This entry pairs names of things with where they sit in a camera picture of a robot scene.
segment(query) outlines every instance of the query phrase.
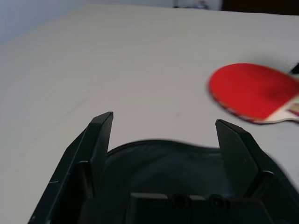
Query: dark background object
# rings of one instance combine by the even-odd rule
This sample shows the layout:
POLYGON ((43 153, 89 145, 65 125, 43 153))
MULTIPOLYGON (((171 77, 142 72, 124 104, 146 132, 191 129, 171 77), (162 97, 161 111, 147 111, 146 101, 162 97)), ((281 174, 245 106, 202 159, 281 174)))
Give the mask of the dark background object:
POLYGON ((222 11, 299 15, 298 0, 223 0, 222 11))

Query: black mesh fabric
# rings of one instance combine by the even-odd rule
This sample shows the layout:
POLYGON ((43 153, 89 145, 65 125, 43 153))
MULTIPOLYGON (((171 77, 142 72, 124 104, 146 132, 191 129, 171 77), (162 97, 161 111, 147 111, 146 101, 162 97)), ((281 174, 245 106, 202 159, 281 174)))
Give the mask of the black mesh fabric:
POLYGON ((84 223, 124 223, 131 192, 234 196, 218 148, 166 140, 133 142, 110 151, 100 192, 84 204, 84 223))

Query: white tabletop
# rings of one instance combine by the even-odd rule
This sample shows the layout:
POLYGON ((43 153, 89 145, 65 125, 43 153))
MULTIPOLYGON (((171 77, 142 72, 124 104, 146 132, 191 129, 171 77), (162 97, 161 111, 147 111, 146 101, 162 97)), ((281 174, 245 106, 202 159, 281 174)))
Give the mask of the white tabletop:
POLYGON ((26 223, 64 150, 114 112, 109 149, 141 139, 218 146, 217 118, 249 131, 299 186, 299 126, 257 126, 211 100, 221 66, 287 72, 299 17, 90 4, 0 47, 0 217, 26 223))

